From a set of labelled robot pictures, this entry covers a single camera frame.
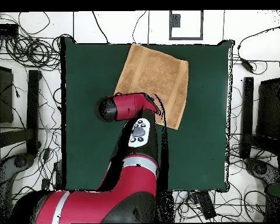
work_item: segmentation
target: power adapter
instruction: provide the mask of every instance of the power adapter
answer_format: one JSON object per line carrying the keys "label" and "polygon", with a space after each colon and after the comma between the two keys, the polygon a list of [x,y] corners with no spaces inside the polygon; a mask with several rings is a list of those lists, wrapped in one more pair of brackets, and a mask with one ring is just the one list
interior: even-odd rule
{"label": "power adapter", "polygon": [[59,171],[59,163],[58,162],[54,163],[53,171]]}
{"label": "power adapter", "polygon": [[253,73],[253,67],[252,65],[245,59],[241,58],[241,65],[248,70],[249,72]]}
{"label": "power adapter", "polygon": [[197,199],[199,201],[201,212],[204,215],[205,220],[209,220],[217,216],[215,207],[213,206],[211,197],[208,194],[208,191],[199,191],[196,192]]}
{"label": "power adapter", "polygon": [[50,187],[50,180],[48,178],[43,178],[41,181],[41,189],[42,190],[49,190]]}
{"label": "power adapter", "polygon": [[47,163],[50,155],[51,155],[51,149],[45,149],[44,155],[43,155],[44,164]]}

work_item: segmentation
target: silver band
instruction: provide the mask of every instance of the silver band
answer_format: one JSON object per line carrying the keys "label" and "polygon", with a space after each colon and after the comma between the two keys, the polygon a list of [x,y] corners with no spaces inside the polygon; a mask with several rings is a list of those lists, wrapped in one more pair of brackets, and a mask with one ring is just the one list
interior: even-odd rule
{"label": "silver band", "polygon": [[139,156],[132,156],[124,159],[123,167],[140,165],[152,171],[156,175],[156,165],[149,159]]}
{"label": "silver band", "polygon": [[69,195],[70,195],[70,192],[67,191],[65,194],[63,194],[62,198],[59,200],[59,202],[56,206],[56,209],[55,209],[52,224],[59,224],[59,219],[60,219],[60,216],[61,216],[62,207],[63,207],[63,205],[64,205],[64,203],[67,200]]}

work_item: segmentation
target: wire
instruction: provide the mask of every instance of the wire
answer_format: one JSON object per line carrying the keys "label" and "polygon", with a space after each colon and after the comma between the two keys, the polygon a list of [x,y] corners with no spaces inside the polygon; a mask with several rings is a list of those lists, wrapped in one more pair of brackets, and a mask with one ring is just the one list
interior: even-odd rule
{"label": "wire", "polygon": [[223,222],[223,218],[227,218],[228,220],[231,220],[231,222],[239,222],[238,220],[235,220],[235,219],[232,219],[228,216],[225,216],[225,215],[221,215],[221,214],[217,214],[218,216],[221,216],[221,222]]}
{"label": "wire", "polygon": [[56,92],[59,91],[60,89],[61,89],[61,87],[58,88],[58,89],[56,89],[56,90],[54,91],[54,93],[53,93],[53,100],[54,100],[57,104],[61,104],[61,102],[56,101],[56,98],[55,98]]}
{"label": "wire", "polygon": [[21,142],[21,143],[17,144],[16,146],[12,147],[12,148],[9,150],[9,152],[8,152],[1,160],[6,159],[6,158],[9,156],[9,154],[11,153],[11,151],[12,151],[13,149],[15,149],[16,147],[18,147],[18,146],[20,146],[20,145],[23,145],[23,144],[25,144],[25,143],[26,143],[26,141]]}
{"label": "wire", "polygon": [[[23,191],[23,189],[25,189],[25,188],[28,188],[29,190],[26,191],[26,192],[24,192],[24,193],[21,193],[21,191]],[[30,186],[28,186],[28,185],[27,185],[27,186],[24,186],[18,193],[12,194],[12,195],[14,195],[14,197],[12,198],[12,200],[14,200],[18,195],[23,195],[23,194],[28,193],[30,190],[36,191],[35,189],[33,189],[32,187],[30,187]]]}
{"label": "wire", "polygon": [[31,35],[38,34],[38,33],[40,33],[41,31],[45,30],[46,27],[50,25],[51,21],[50,21],[50,18],[48,17],[48,15],[47,15],[45,12],[43,12],[43,13],[45,14],[45,16],[46,16],[47,19],[48,19],[48,24],[47,24],[43,29],[41,29],[40,31],[37,31],[37,32],[35,32],[35,33],[28,33],[24,28],[22,28],[22,26],[21,26],[21,24],[20,24],[20,15],[22,14],[22,12],[20,12],[20,13],[19,13],[19,16],[18,16],[18,21],[19,21],[19,27],[21,28],[21,31],[23,31],[24,33],[26,33],[26,35],[31,36]]}
{"label": "wire", "polygon": [[[177,204],[178,204],[178,203],[177,203],[178,197],[180,197],[180,198],[183,200],[183,202],[182,202],[181,204],[178,204],[178,205],[176,206],[176,212],[177,212],[177,213],[179,214],[179,216],[180,216],[180,222],[181,222],[182,219],[183,219],[183,222],[185,222],[185,220],[187,220],[187,219],[199,218],[200,222],[203,223],[203,221],[202,221],[202,219],[201,219],[201,217],[203,216],[203,214],[202,214],[202,213],[199,213],[199,214],[198,214],[198,213],[195,211],[195,208],[193,208],[193,207],[191,206],[191,205],[194,206],[195,204],[198,204],[198,203],[199,203],[198,200],[197,200],[197,198],[195,198],[195,193],[192,194],[191,191],[187,191],[187,195],[185,196],[185,198],[182,198],[182,197],[180,196],[180,193],[181,193],[181,191],[178,191],[178,192],[177,192],[177,197],[176,197],[176,201],[175,201],[175,205],[177,205]],[[195,213],[195,216],[188,217],[188,213],[189,213],[190,210],[192,210],[192,211]]]}
{"label": "wire", "polygon": [[[39,107],[39,109],[42,107],[42,106],[44,106],[44,105],[47,105],[47,106],[49,106],[48,104],[47,104],[47,102],[46,103],[44,103],[43,105],[41,105],[40,107]],[[40,116],[40,121],[41,121],[41,123],[42,123],[42,125],[43,125],[43,121],[42,121],[42,119],[41,119],[41,115],[40,115],[40,112],[38,112],[38,114],[39,114],[39,116]],[[46,149],[46,144],[47,144],[47,141],[48,141],[48,136],[47,136],[47,139],[46,139],[46,143],[45,143],[45,145],[44,145],[44,149],[43,149],[43,151],[40,153],[40,157],[41,157],[41,155],[42,155],[42,153],[45,151],[45,149]],[[14,146],[12,149],[14,149],[14,148],[16,148],[17,146],[20,146],[20,145],[22,145],[22,144],[24,144],[25,142],[22,142],[22,143],[20,143],[20,144],[18,144],[18,145],[16,145],[16,146]],[[7,158],[8,156],[9,156],[9,154],[10,154],[10,152],[12,151],[12,149],[8,152],[8,154],[0,161],[0,163],[5,159],[5,158]],[[56,151],[55,150],[53,150],[53,154],[54,154],[54,152],[55,152],[55,154],[56,154],[56,156],[57,156],[57,161],[58,161],[58,155],[57,155],[57,153],[56,153]],[[46,176],[46,178],[48,178],[48,176],[47,176],[47,173],[46,173],[46,171],[45,171],[45,169],[44,169],[44,164],[42,164],[42,162],[41,162],[41,159],[38,159],[38,170],[36,170],[33,174],[31,174],[31,175],[29,175],[29,176],[24,176],[24,177],[22,177],[22,178],[20,178],[20,179],[16,179],[15,181],[19,181],[19,180],[22,180],[22,179],[24,179],[24,178],[27,178],[27,177],[30,177],[30,176],[32,176],[32,175],[34,175],[34,174],[36,174],[37,172],[40,172],[40,175],[39,175],[39,177],[40,176],[42,176],[42,177],[44,177],[43,175],[42,175],[42,171],[44,171],[45,172],[45,176]]]}
{"label": "wire", "polygon": [[98,28],[100,29],[101,33],[103,34],[103,36],[104,36],[105,39],[106,39],[107,44],[109,44],[108,39],[107,39],[107,36],[104,34],[104,32],[102,31],[102,29],[100,28],[99,23],[97,22],[96,15],[95,15],[94,11],[92,11],[92,14],[93,14],[93,16],[94,16],[94,19],[95,19],[95,21],[96,21],[96,24],[97,24]]}
{"label": "wire", "polygon": [[[248,37],[242,39],[242,41],[240,42],[240,44],[237,46],[237,53],[238,53],[238,56],[239,56],[240,60],[241,60],[242,62],[247,62],[247,63],[249,63],[248,60],[245,60],[245,59],[243,59],[243,58],[240,56],[240,48],[242,47],[241,44],[242,44],[242,42],[243,42],[244,40],[247,40],[248,38],[257,36],[257,35],[259,35],[259,34],[268,33],[269,31],[275,30],[275,29],[280,29],[280,26],[278,26],[278,27],[273,27],[273,28],[266,29],[266,30],[263,30],[263,31],[261,31],[261,32],[259,32],[259,33],[250,35],[250,36],[248,36]],[[267,71],[267,69],[268,69],[268,63],[267,63],[266,61],[264,61],[264,62],[265,62],[265,64],[266,64],[266,67],[265,67],[265,70],[264,70],[263,72],[261,72],[261,73],[255,73],[255,71],[256,71],[256,69],[257,69],[257,65],[256,65],[255,63],[254,63],[254,65],[256,66],[256,69],[254,69],[254,70],[252,70],[252,71],[250,71],[250,72],[251,72],[252,74],[255,74],[255,75],[261,75],[261,74],[263,74],[263,73],[264,73],[265,71]]]}
{"label": "wire", "polygon": [[[237,189],[231,182],[229,182],[229,184],[231,185],[231,186],[233,186],[236,190],[237,190],[237,192],[240,194],[240,198],[242,199],[243,197],[242,197],[242,194],[241,194],[241,192],[239,191],[239,189]],[[237,211],[237,209],[234,207],[234,206],[232,206],[232,208],[234,208],[235,210],[236,210],[236,212],[238,213],[238,215],[225,215],[225,216],[233,216],[233,217],[242,217],[246,222],[248,222],[243,216],[242,216],[242,212],[243,212],[243,210],[242,210],[242,208],[240,208],[240,212],[238,212]]]}
{"label": "wire", "polygon": [[259,193],[259,194],[261,194],[262,196],[265,197],[265,194],[264,194],[264,193],[262,193],[262,192],[260,192],[260,191],[257,191],[257,190],[249,191],[249,192],[247,192],[247,193],[245,194],[245,196],[244,196],[244,208],[245,208],[245,211],[246,211],[247,216],[250,218],[250,220],[251,220],[252,222],[255,222],[255,221],[251,218],[251,216],[250,216],[249,213],[248,213],[246,197],[247,197],[250,193],[254,193],[254,192],[255,192],[255,193]]}
{"label": "wire", "polygon": [[133,34],[132,34],[134,43],[136,43],[136,41],[135,41],[135,39],[134,39],[135,29],[136,29],[136,27],[137,27],[137,25],[138,25],[139,20],[141,19],[141,17],[143,17],[143,15],[145,15],[146,12],[147,12],[147,10],[142,14],[142,16],[139,17],[139,19],[137,20],[136,25],[135,25],[135,27],[134,27],[134,31],[133,31]]}

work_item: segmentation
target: black border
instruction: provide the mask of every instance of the black border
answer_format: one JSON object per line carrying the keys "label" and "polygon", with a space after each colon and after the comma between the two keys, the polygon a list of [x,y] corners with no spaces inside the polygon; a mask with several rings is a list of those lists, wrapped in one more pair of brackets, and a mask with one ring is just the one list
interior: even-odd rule
{"label": "black border", "polygon": [[172,10],[169,11],[169,40],[203,40],[203,21],[204,21],[204,11],[201,10],[201,17],[200,17],[200,37],[187,37],[187,38],[182,38],[182,37],[172,37],[172,27],[173,27],[173,22],[172,22]]}
{"label": "black border", "polygon": [[67,91],[66,91],[66,69],[65,69],[65,50],[66,50],[66,45],[65,45],[65,37],[60,37],[60,66],[61,66],[61,152],[62,152],[62,167],[61,167],[61,190],[65,190],[66,184],[67,184],[67,131],[66,131],[66,121],[67,121]]}
{"label": "black border", "polygon": [[[62,108],[62,112],[61,112],[61,147],[62,147],[62,159],[63,159],[63,163],[62,163],[62,167],[61,167],[61,190],[66,190],[66,184],[67,184],[67,139],[66,139],[66,121],[67,121],[67,111],[66,111],[66,99],[67,99],[67,94],[66,94],[66,84],[67,84],[67,80],[66,80],[66,66],[65,66],[65,51],[66,51],[66,45],[65,45],[65,38],[70,38],[73,42],[73,44],[105,44],[108,45],[107,43],[77,43],[73,38],[71,37],[61,37],[60,38],[60,63],[61,63],[61,99],[62,99],[62,104],[61,104],[61,108]],[[229,48],[229,55],[230,52],[232,53],[233,51],[233,47],[235,42],[233,40],[222,40],[220,41],[218,44],[216,45],[210,45],[210,44],[195,44],[196,46],[212,46],[212,47],[219,47],[222,44],[224,44],[225,42],[229,42],[231,41],[232,44]],[[175,46],[184,46],[184,44],[176,44]],[[232,64],[229,66],[229,69],[231,69],[231,71],[229,71],[229,88],[227,90],[227,123],[226,123],[226,130],[227,130],[227,135],[230,137],[230,115],[231,115],[231,96],[232,96],[232,84],[233,84],[233,77],[232,77]],[[228,158],[230,156],[230,147],[229,147],[229,138],[226,141],[226,147],[225,147],[225,152],[226,152],[226,157]],[[225,178],[225,184],[226,184],[226,190],[216,190],[214,188],[210,188],[210,190],[216,190],[220,193],[224,193],[224,192],[228,192],[230,185],[228,183],[228,176]]]}

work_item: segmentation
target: black frame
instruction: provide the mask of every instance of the black frame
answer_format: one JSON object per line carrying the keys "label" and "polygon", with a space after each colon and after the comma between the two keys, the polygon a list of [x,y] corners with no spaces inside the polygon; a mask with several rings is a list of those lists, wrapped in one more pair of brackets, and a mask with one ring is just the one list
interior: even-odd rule
{"label": "black frame", "polygon": [[39,142],[39,70],[29,70],[26,129],[0,133],[0,148],[26,141],[27,153],[37,155]]}
{"label": "black frame", "polygon": [[200,37],[172,37],[172,28],[180,27],[180,14],[172,14],[172,10],[169,11],[169,40],[203,40],[203,21],[204,11],[201,10],[200,18]]}
{"label": "black frame", "polygon": [[[271,82],[280,82],[280,78],[263,81],[262,85]],[[253,127],[253,92],[254,79],[244,78],[243,82],[243,107],[241,115],[241,136],[239,154],[241,159],[250,158],[251,148],[257,147],[280,156],[280,138],[273,139],[267,136],[252,134]]]}
{"label": "black frame", "polygon": [[67,90],[66,90],[66,84],[67,80],[65,78],[65,37],[60,37],[60,66],[61,66],[61,98],[63,99],[61,101],[61,146],[62,146],[62,164],[60,163],[60,173],[61,173],[61,190],[66,190],[66,184],[67,184],[67,132],[66,132],[66,121],[67,121],[67,115],[66,115],[66,100],[67,100]]}

